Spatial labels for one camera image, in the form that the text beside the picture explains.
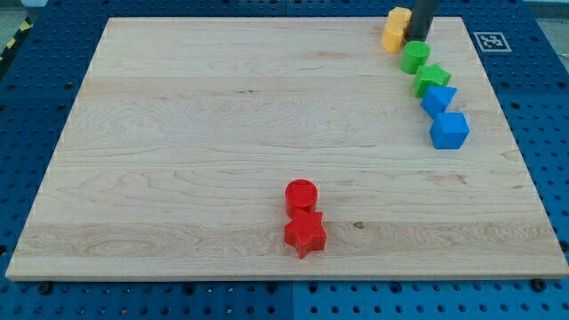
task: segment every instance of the wooden board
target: wooden board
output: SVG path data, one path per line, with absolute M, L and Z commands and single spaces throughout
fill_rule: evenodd
M 12 280 L 506 279 L 568 267 L 460 19 L 428 39 L 471 134 L 431 119 L 382 18 L 110 19 Z M 318 184 L 325 252 L 283 243 Z

